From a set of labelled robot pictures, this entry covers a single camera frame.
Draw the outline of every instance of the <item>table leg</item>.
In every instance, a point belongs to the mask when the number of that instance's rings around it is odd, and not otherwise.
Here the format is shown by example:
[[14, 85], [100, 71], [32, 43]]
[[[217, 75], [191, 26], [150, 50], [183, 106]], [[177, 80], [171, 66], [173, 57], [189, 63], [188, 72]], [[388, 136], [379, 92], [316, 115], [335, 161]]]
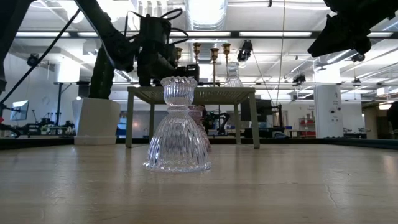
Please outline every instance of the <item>table leg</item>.
[[251, 115], [251, 128], [253, 132], [253, 143], [254, 148], [260, 148], [260, 139], [259, 139], [259, 123], [257, 120], [257, 106], [256, 106], [256, 97], [254, 93], [249, 94], [250, 100], [250, 115]]
[[155, 104], [150, 104], [150, 117], [149, 117], [149, 142], [154, 137], [154, 121], [155, 120]]
[[235, 135], [236, 135], [236, 144], [241, 143], [241, 121], [239, 117], [238, 104], [234, 104], [234, 115], [235, 115]]
[[132, 114], [134, 111], [134, 92], [129, 92], [127, 100], [127, 121], [126, 121], [126, 147], [131, 148], [132, 144]]

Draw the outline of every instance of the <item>wooden table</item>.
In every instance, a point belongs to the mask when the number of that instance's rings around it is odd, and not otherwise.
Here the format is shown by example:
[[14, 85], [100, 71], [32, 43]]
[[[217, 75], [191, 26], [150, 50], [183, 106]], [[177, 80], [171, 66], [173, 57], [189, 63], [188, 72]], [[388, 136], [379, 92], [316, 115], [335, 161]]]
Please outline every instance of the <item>wooden table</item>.
[[[134, 111], [134, 97], [150, 104], [149, 139], [154, 135], [155, 105], [164, 105], [163, 87], [128, 87], [126, 147], [132, 144], [132, 115]], [[253, 131], [254, 148], [260, 148], [259, 125], [257, 121], [257, 107], [255, 88], [233, 87], [197, 87], [195, 88], [194, 105], [234, 105], [235, 126], [240, 127], [238, 105], [249, 98]], [[236, 143], [241, 143], [241, 133], [236, 133]]]
[[212, 168], [146, 171], [148, 145], [0, 151], [1, 224], [397, 223], [398, 151], [214, 145]]

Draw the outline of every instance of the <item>glass candle holder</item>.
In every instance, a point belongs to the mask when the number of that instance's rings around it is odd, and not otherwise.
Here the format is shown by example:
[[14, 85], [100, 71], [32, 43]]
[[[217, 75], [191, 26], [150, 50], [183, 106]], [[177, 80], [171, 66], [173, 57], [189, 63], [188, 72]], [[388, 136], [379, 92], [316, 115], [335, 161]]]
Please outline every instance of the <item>glass candle holder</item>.
[[202, 124], [202, 114], [203, 114], [203, 110], [205, 109], [205, 107], [191, 105], [188, 108], [189, 108], [188, 114], [191, 116], [191, 118], [193, 119], [195, 124], [197, 124], [198, 130], [201, 133], [202, 141], [205, 143], [207, 152], [211, 152], [211, 145], [210, 145], [209, 137], [207, 136], [206, 129], [205, 129], [205, 127], [203, 127], [203, 124]]
[[224, 87], [243, 87], [242, 81], [239, 78], [239, 64], [230, 62], [227, 64], [228, 78], [225, 80]]
[[205, 143], [194, 120], [188, 115], [197, 82], [192, 78], [162, 79], [164, 101], [169, 114], [160, 122], [148, 149], [147, 170], [196, 172], [211, 167]]

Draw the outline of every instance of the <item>computer monitor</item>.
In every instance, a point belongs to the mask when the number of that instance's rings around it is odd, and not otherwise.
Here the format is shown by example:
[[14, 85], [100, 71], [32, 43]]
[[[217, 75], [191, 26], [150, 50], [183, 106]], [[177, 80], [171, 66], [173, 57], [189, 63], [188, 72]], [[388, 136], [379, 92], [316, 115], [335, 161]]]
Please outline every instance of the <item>computer monitor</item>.
[[13, 102], [11, 110], [11, 121], [23, 121], [27, 119], [29, 100]]
[[[258, 122], [267, 122], [267, 115], [273, 115], [271, 100], [256, 99], [256, 106]], [[241, 103], [241, 121], [251, 121], [249, 99]]]

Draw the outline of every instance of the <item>white pillar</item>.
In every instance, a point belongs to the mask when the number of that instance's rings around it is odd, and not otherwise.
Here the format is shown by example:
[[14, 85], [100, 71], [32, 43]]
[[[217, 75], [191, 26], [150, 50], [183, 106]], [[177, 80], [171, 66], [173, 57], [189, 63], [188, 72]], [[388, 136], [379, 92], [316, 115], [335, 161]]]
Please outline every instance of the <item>white pillar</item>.
[[[340, 83], [340, 69], [329, 65], [325, 70], [314, 66], [314, 82]], [[316, 86], [314, 89], [317, 138], [343, 137], [340, 86]]]

